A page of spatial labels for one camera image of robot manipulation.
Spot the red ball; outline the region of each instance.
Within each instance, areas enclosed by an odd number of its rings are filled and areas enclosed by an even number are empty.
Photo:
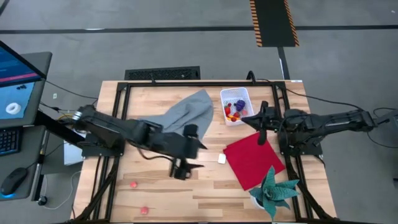
[[[131,188],[136,188],[137,187],[137,182],[133,181],[130,183]]]
[[[149,208],[148,207],[142,207],[141,208],[141,215],[147,215],[149,213]]]

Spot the red cloth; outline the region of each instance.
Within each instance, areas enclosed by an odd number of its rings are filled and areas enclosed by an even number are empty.
[[[226,159],[243,190],[260,184],[271,166],[274,166],[275,174],[285,169],[268,141],[263,146],[257,144],[258,137],[259,133],[252,134],[224,149]]]

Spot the gray towel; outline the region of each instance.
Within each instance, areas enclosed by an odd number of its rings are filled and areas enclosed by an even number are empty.
[[[182,134],[185,125],[195,124],[198,126],[198,138],[202,139],[213,119],[213,102],[205,90],[200,90],[171,107],[163,115],[141,119],[161,124],[164,133]]]

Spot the green plant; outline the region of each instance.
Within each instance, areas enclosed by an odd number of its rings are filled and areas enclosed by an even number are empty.
[[[290,209],[286,203],[286,198],[297,196],[299,193],[294,190],[299,180],[289,180],[281,183],[275,183],[275,169],[271,166],[261,187],[255,187],[249,193],[258,201],[262,202],[264,210],[271,216],[272,221],[276,214],[276,206]]]

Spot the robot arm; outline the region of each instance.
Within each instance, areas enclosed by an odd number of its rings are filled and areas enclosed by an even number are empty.
[[[286,110],[284,118],[275,108],[263,101],[257,115],[242,118],[242,121],[260,131],[259,144],[267,138],[266,130],[278,132],[282,152],[296,156],[306,147],[317,147],[327,135],[340,131],[371,131],[377,126],[367,111],[354,110],[345,113],[317,115],[302,110]]]
[[[159,124],[136,119],[121,120],[96,111],[92,105],[80,107],[72,119],[76,130],[94,134],[102,147],[112,149],[121,136],[139,150],[172,157],[170,176],[176,179],[185,180],[190,177],[192,169],[202,167],[187,162],[187,159],[196,159],[199,148],[206,149],[197,139],[196,125],[185,126],[183,136],[163,133],[163,127]]]

